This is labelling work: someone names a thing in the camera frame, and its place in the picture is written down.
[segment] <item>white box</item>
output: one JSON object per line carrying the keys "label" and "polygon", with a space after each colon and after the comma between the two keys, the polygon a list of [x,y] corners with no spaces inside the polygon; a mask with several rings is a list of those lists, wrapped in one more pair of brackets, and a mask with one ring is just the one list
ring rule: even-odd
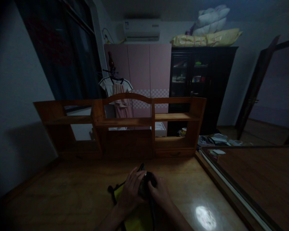
{"label": "white box", "polygon": [[155,122],[155,137],[166,136],[166,128],[163,122]]}

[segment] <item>hanging clothes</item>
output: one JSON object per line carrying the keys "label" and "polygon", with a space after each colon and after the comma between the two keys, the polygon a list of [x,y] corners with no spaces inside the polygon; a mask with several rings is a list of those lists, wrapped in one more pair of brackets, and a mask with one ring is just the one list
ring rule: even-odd
{"label": "hanging clothes", "polygon": [[131,83],[129,81],[127,81],[126,79],[117,79],[117,80],[115,80],[115,78],[106,77],[106,78],[103,78],[99,82],[99,85],[104,89],[104,91],[106,91],[107,97],[110,97],[110,96],[114,95],[113,86],[114,86],[115,82],[123,85],[124,89],[125,89],[125,92],[131,92],[132,89],[133,89]]}
{"label": "hanging clothes", "polygon": [[[113,94],[125,93],[125,87],[123,84],[114,82]],[[119,99],[115,102],[115,111],[117,118],[132,118],[132,108],[129,99]]]}

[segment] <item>glass cabinet door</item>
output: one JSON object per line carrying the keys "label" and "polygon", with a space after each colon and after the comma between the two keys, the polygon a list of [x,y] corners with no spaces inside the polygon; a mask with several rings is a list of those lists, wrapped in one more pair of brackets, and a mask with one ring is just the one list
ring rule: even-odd
{"label": "glass cabinet door", "polygon": [[193,60],[193,76],[189,80],[189,95],[203,97],[209,67],[209,57],[195,55]]}
{"label": "glass cabinet door", "polygon": [[184,97],[189,56],[173,56],[170,97]]}

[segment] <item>white t-shirt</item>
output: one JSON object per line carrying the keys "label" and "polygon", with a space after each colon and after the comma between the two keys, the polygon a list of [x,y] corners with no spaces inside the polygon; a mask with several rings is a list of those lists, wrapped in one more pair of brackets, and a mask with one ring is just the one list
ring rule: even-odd
{"label": "white t-shirt", "polygon": [[120,83],[124,85],[124,89],[126,92],[131,92],[133,87],[129,81],[126,79],[120,79],[120,80],[113,80],[110,77],[103,78],[100,82],[99,85],[105,90],[107,97],[110,97],[113,95],[113,84],[114,82]]}

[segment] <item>air conditioner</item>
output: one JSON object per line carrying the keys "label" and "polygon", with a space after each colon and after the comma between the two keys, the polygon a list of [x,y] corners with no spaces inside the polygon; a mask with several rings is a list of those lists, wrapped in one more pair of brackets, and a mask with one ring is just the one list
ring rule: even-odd
{"label": "air conditioner", "polygon": [[124,22],[126,41],[158,41],[160,39],[160,20],[132,19]]}

